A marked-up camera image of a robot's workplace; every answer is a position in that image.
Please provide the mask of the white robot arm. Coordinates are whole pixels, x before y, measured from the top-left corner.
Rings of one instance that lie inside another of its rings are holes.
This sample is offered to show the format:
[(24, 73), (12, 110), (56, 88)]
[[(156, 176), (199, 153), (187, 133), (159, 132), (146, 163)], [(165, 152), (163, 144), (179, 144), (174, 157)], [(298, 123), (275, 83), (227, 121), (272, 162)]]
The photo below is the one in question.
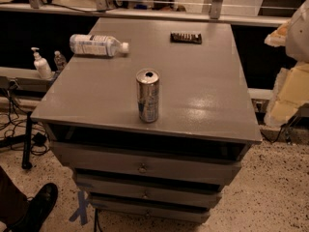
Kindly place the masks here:
[(268, 34), (265, 44), (284, 46), (286, 55), (296, 60), (292, 68), (282, 68), (276, 76), (264, 118), (267, 126), (281, 127), (309, 102), (309, 0)]

